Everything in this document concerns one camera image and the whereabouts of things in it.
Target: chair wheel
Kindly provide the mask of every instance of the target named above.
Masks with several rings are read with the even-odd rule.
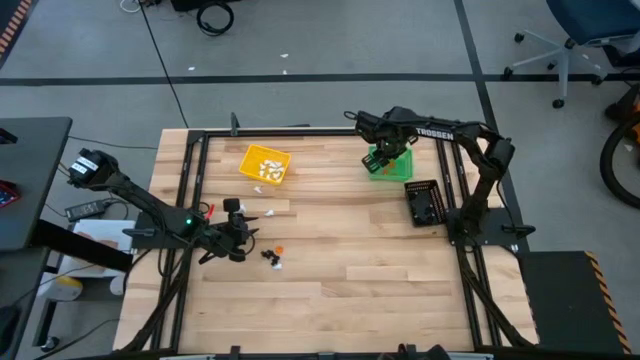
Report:
[[[502,73],[502,80],[509,80],[509,78],[513,75],[513,70],[510,67],[504,68],[504,72]]]
[[[59,344],[60,344],[60,339],[58,339],[55,336],[49,336],[47,338],[47,342],[44,343],[44,345],[40,346],[40,350],[42,350],[42,352],[49,352],[55,349]]]
[[[554,109],[560,109],[563,106],[564,106],[564,100],[562,100],[562,99],[553,100],[553,108]]]

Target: wooden plank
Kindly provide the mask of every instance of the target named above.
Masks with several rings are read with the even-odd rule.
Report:
[[[158,150],[151,191],[170,203],[185,140],[185,130],[165,130]],[[280,186],[238,172],[254,143],[292,154]],[[181,352],[226,353],[231,345],[248,353],[382,352],[394,351],[401,342],[421,350],[435,344],[451,351],[472,349],[446,228],[414,228],[402,184],[368,179],[360,163],[366,149],[357,137],[215,138],[210,143],[202,201],[216,206],[213,221],[226,220],[224,198],[238,197],[248,215],[260,217],[251,223],[260,230],[256,250],[245,262],[214,259],[198,265],[203,250],[195,252]],[[414,180],[436,179],[444,194],[435,143],[421,139],[413,151]],[[447,152],[452,163],[449,146]],[[463,160],[473,188],[477,171],[466,154]],[[187,193],[190,201],[193,184]],[[490,203],[500,204],[495,193]],[[264,217],[270,209],[275,216]],[[276,246],[284,248],[278,271],[259,253]],[[485,257],[497,303],[523,335],[535,339],[517,260],[499,248],[487,248]],[[155,261],[150,254],[132,272],[116,344],[126,343],[155,306],[160,284]],[[486,319],[480,323],[486,334]]]

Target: green object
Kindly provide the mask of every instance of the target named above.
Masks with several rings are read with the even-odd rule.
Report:
[[[369,154],[373,154],[375,146],[369,146]],[[379,169],[375,173],[369,173],[371,180],[387,180],[405,182],[413,177],[413,151],[408,148],[404,154]]]

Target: yellow container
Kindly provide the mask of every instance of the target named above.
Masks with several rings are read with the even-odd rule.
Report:
[[[284,170],[278,180],[267,178],[269,175],[268,170],[264,170],[263,176],[260,175],[260,165],[264,164],[266,160],[276,161],[282,163]],[[251,144],[247,153],[244,154],[242,164],[240,164],[240,172],[248,177],[260,181],[264,181],[273,185],[280,185],[284,175],[289,168],[289,162],[291,161],[291,154],[283,153],[282,151],[273,150],[264,146]]]

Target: gray floor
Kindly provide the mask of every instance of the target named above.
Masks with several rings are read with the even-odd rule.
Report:
[[[40,0],[0,78],[164,76],[142,14],[127,14],[119,0]],[[539,0],[464,0],[481,67],[499,74],[519,59],[543,52],[513,43],[522,27],[557,41],[566,35]],[[450,0],[244,0],[233,3],[236,23],[225,36],[202,35],[195,20],[173,12],[169,1],[148,9],[151,27],[171,76],[438,73],[470,74],[462,32]],[[588,50],[608,68],[600,50]],[[572,69],[574,73],[582,69]],[[544,66],[523,72],[546,73]],[[598,174],[600,149],[612,125],[603,109],[625,91],[622,83],[599,88],[571,83],[567,105],[554,110],[555,83],[488,83],[501,132],[517,148],[511,166],[527,223],[538,231],[531,248],[591,250],[607,277],[631,344],[640,346],[640,230],[638,212],[607,192]],[[344,110],[380,113],[393,105],[462,120],[483,120],[473,82],[324,82],[186,84],[176,92],[194,127],[226,127],[229,113],[243,126],[346,125]],[[182,127],[167,85],[0,87],[3,117],[64,115],[72,134],[127,145],[155,146],[163,128]],[[63,162],[82,147],[116,156],[142,186],[149,183],[155,151],[114,149],[70,140]],[[103,197],[73,189],[56,177],[48,203],[58,210]],[[48,209],[43,218],[65,225]],[[110,218],[121,218],[114,207]],[[30,346],[36,304],[20,359]],[[56,314],[53,333],[73,339],[109,318],[119,302],[69,303]],[[71,326],[63,326],[68,321]],[[115,324],[56,358],[103,354]]]

